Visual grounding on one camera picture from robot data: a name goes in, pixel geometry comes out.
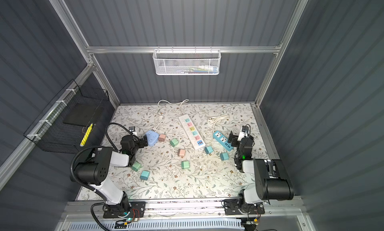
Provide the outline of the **teal USB power strip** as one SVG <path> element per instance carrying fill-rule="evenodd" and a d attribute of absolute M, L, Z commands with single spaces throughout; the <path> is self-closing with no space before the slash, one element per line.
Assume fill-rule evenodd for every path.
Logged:
<path fill-rule="evenodd" d="M 219 131 L 213 133 L 213 138 L 224 147 L 228 152 L 232 151 L 234 147 L 228 142 L 228 139 Z"/>

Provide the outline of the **white multicolour power strip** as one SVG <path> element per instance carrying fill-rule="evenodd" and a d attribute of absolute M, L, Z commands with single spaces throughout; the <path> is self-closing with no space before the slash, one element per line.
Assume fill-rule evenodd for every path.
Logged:
<path fill-rule="evenodd" d="M 195 150 L 204 149 L 206 147 L 206 143 L 204 142 L 202 136 L 200 135 L 197 127 L 194 125 L 192 119 L 189 115 L 179 116 L 179 121 L 181 126 L 185 130 L 193 148 Z"/>

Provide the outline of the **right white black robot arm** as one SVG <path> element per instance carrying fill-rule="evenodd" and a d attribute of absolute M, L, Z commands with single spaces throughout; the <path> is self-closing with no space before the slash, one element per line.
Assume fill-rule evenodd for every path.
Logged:
<path fill-rule="evenodd" d="M 244 174 L 253 174 L 254 181 L 247 188 L 241 189 L 238 199 L 232 202 L 231 213 L 264 214 L 264 202 L 270 200 L 289 201 L 295 191 L 283 162 L 280 159 L 254 159 L 252 149 L 254 137 L 246 130 L 239 135 L 232 132 L 228 139 L 236 148 L 235 167 Z"/>

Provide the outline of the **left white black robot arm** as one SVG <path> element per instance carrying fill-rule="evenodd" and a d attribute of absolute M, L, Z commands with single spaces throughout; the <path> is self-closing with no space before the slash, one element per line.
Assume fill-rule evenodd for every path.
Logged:
<path fill-rule="evenodd" d="M 70 166 L 71 180 L 93 191 L 103 199 L 105 216 L 133 217 L 139 212 L 130 204 L 126 192 L 118 188 L 108 177 L 109 167 L 131 167 L 134 171 L 142 165 L 136 161 L 138 149 L 148 146 L 147 136 L 124 136 L 121 152 L 112 147 L 89 147 L 80 151 Z"/>

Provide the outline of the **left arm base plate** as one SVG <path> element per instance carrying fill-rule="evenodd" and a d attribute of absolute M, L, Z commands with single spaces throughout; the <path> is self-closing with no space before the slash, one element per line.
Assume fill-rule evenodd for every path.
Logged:
<path fill-rule="evenodd" d="M 146 202 L 129 202 L 118 205 L 103 205 L 103 218 L 142 218 L 146 209 Z"/>

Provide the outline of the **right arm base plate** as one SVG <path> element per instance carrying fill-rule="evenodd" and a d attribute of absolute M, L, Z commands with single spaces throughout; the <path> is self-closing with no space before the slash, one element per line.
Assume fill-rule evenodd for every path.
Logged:
<path fill-rule="evenodd" d="M 242 204 L 238 199 L 225 199 L 221 201 L 221 204 L 227 216 L 265 214 L 265 209 L 261 204 Z"/>

